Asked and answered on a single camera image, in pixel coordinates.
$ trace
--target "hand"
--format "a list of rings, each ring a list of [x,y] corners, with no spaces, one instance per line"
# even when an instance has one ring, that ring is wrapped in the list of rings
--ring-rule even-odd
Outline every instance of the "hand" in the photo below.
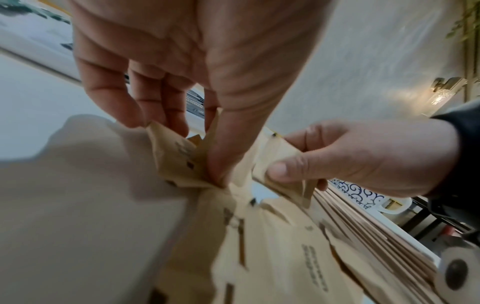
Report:
[[[272,165],[280,182],[338,178],[377,193],[411,197],[433,190],[460,155],[455,128],[436,119],[372,122],[326,121],[285,138],[304,151]]]
[[[330,2],[69,0],[74,55],[87,94],[128,127],[156,120],[186,136],[186,91],[201,84],[205,129],[223,108],[207,165],[225,184],[308,59]]]

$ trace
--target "stack of brown paper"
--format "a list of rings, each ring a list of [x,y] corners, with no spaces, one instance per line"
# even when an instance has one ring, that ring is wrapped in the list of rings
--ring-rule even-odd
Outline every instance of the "stack of brown paper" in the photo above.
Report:
[[[364,291],[379,303],[441,303],[433,263],[338,191],[312,200],[317,181],[268,180],[271,163],[300,153],[280,136],[261,135],[220,189],[205,174],[214,133],[199,142],[152,124],[148,134],[165,180],[203,188],[152,303],[357,304]],[[252,179],[283,197],[255,202]]]

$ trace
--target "light fixture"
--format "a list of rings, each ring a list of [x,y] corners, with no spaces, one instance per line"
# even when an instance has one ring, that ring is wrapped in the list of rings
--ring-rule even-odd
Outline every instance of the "light fixture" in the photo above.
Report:
[[[444,82],[444,78],[437,78],[432,84],[433,96],[427,102],[426,110],[423,115],[430,117],[447,103],[456,93],[467,84],[467,80],[462,77],[452,77]]]

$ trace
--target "gray wall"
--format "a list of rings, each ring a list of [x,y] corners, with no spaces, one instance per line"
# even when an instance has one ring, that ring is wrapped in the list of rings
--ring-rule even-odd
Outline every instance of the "gray wall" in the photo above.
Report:
[[[461,14],[456,0],[340,0],[267,125],[287,133],[324,119],[418,115],[436,77],[464,75],[463,44],[445,39]]]

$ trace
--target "decorative pattern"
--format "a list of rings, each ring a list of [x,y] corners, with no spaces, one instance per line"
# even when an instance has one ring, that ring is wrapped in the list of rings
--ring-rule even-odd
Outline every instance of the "decorative pattern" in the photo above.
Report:
[[[385,196],[363,189],[357,184],[347,183],[339,179],[332,179],[330,182],[365,210],[372,208],[386,199]]]

